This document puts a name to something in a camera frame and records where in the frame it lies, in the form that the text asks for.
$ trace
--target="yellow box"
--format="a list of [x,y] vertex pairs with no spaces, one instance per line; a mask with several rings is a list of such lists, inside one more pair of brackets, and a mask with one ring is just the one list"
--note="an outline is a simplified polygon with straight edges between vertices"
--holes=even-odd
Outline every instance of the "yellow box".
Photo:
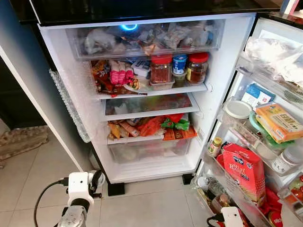
[[256,107],[256,118],[277,143],[303,137],[303,125],[293,118],[279,104]]

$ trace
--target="refrigerator leg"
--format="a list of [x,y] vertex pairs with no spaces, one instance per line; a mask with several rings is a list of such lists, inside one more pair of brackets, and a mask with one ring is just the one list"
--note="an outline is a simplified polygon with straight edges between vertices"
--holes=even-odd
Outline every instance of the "refrigerator leg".
[[108,193],[108,196],[124,195],[125,194],[125,184],[107,182],[107,193]]
[[184,185],[190,184],[190,181],[193,178],[194,178],[193,174],[183,174],[182,175],[183,184]]

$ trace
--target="red cardboard box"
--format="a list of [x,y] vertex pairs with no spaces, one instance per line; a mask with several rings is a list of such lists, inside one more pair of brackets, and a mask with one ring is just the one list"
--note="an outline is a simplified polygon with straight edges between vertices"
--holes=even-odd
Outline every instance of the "red cardboard box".
[[262,160],[237,144],[230,143],[223,150],[225,170],[258,207],[262,206],[266,195]]

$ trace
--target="floor tile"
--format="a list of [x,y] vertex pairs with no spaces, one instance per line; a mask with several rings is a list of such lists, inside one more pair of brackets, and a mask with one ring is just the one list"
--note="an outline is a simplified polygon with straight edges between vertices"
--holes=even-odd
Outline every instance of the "floor tile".
[[[37,211],[37,222],[39,227],[53,227],[61,218],[65,206],[53,206],[39,208]],[[86,226],[98,227],[100,220],[101,201],[95,201],[94,207],[89,210]],[[33,209],[16,210],[13,213],[9,227],[33,227]]]
[[111,199],[121,196],[140,195],[152,192],[165,192],[180,190],[184,187],[182,177],[168,177],[150,181],[140,181],[125,184],[125,195],[119,196],[108,196],[107,194],[107,183],[103,186],[102,196],[103,199]]
[[186,199],[194,227],[206,227],[206,219],[213,214],[209,211],[206,203],[200,200],[198,195],[188,186],[185,190]]
[[[33,209],[41,191],[50,183],[67,177],[78,169],[55,137],[39,148],[17,203],[17,210]],[[64,205],[68,200],[66,187],[55,185],[43,195],[39,207]]]
[[15,209],[38,149],[7,159],[0,169],[0,211]]
[[192,227],[183,190],[102,200],[100,227]]
[[0,224],[1,227],[8,227],[9,221],[12,216],[12,211],[0,212]]

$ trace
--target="blue light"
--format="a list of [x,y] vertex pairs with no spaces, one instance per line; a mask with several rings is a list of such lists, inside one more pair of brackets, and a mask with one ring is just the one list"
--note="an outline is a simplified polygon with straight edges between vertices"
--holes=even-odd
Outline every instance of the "blue light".
[[137,24],[135,24],[135,25],[121,25],[121,27],[126,31],[132,31],[132,30],[136,29],[138,27],[138,25]]

